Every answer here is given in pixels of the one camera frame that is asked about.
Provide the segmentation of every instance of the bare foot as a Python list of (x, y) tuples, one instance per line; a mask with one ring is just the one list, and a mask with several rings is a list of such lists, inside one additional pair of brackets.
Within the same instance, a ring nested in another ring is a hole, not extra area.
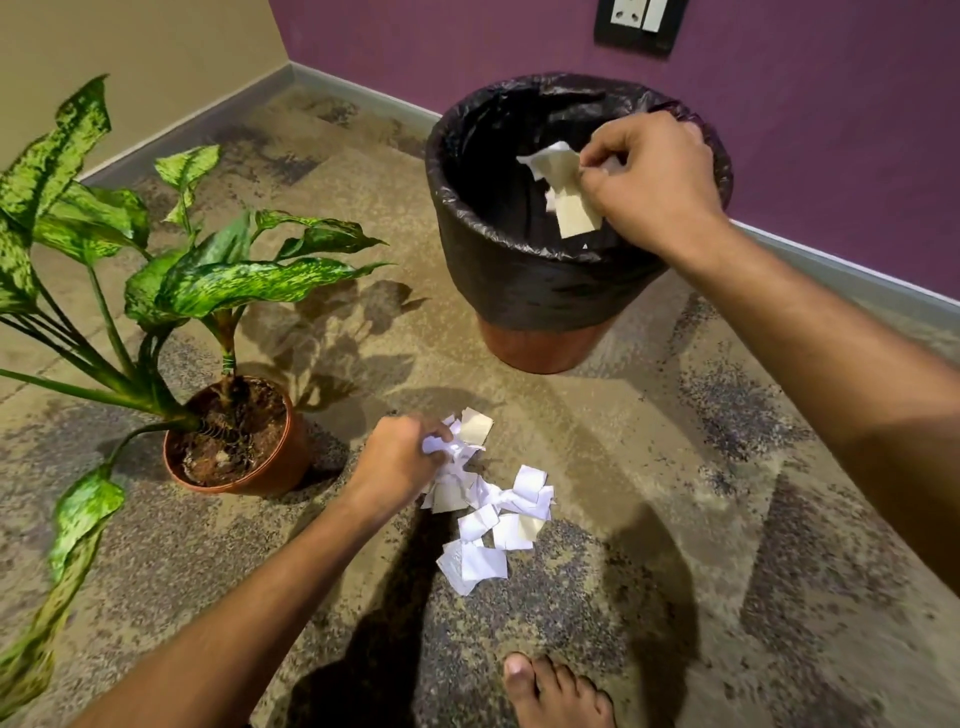
[(616, 728), (610, 696), (546, 656), (507, 655), (503, 684), (520, 728)]

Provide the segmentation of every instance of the forearm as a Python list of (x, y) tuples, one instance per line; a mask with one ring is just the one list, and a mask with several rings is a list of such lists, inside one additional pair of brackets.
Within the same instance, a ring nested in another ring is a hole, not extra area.
[(75, 728), (234, 728), (382, 518), (338, 498), (224, 599), (148, 655)]
[(732, 226), (671, 261), (704, 293), (880, 514), (960, 592), (960, 374)]

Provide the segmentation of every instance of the person's right arm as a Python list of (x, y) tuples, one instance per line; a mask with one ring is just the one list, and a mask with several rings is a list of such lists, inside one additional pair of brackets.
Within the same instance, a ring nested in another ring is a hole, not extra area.
[[(598, 168), (628, 153), (627, 171)], [(581, 185), (703, 293), (880, 515), (960, 595), (960, 372), (762, 249), (720, 207), (700, 131), (668, 113), (597, 131)]]

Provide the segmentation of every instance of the floor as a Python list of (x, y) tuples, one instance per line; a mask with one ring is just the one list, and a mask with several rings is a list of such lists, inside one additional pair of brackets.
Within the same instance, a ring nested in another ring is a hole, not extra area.
[[(243, 204), (337, 216), (391, 244), (358, 260), (397, 265), (297, 305), (251, 306), (242, 323), (244, 370), (286, 384), (313, 427), (305, 489), (197, 496), (170, 482), (158, 436), (127, 450), (117, 476), (130, 495), (60, 636), (53, 685), (13, 726), (64, 724), (290, 539), (336, 493), (381, 415), (468, 405), (496, 420), (479, 461), (488, 480), (509, 484), (521, 463), (550, 473), (556, 520), (536, 551), (512, 554), (508, 581), (460, 598), (434, 566), (449, 518), (404, 512), (304, 630), (257, 728), (512, 725), (499, 661), (515, 649), (590, 675), (621, 728), (955, 724), (960, 601), (677, 276), (656, 281), (577, 370), (526, 375), (486, 352), (450, 281), (416, 134), (293, 88), (217, 140), (224, 160), (198, 200), (209, 228)], [(172, 206), (156, 180), (138, 188), (156, 219)], [(265, 249), (282, 240), (274, 233)], [(156, 226), (156, 248), (176, 241)], [(104, 343), (82, 269), (46, 249), (35, 256)], [(136, 262), (100, 269), (118, 315)], [(880, 313), (960, 360), (956, 336)], [(76, 376), (9, 341), (0, 366)], [(163, 366), (182, 394), (219, 371), (212, 340), (192, 325)], [(140, 422), (0, 381), (0, 642), (46, 590), (58, 494)]]

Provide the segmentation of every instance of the black trash bag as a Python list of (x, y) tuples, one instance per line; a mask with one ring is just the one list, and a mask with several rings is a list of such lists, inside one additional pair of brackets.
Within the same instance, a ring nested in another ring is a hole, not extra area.
[(534, 182), (516, 161), (558, 141), (579, 151), (604, 123), (660, 109), (703, 130), (726, 207), (733, 171), (714, 129), (643, 85), (565, 73), (526, 76), (476, 91), (437, 123), (426, 173), (446, 265), (481, 318), (513, 330), (592, 327), (619, 314), (666, 270), (607, 221), (599, 231), (562, 239), (546, 211), (546, 181)]

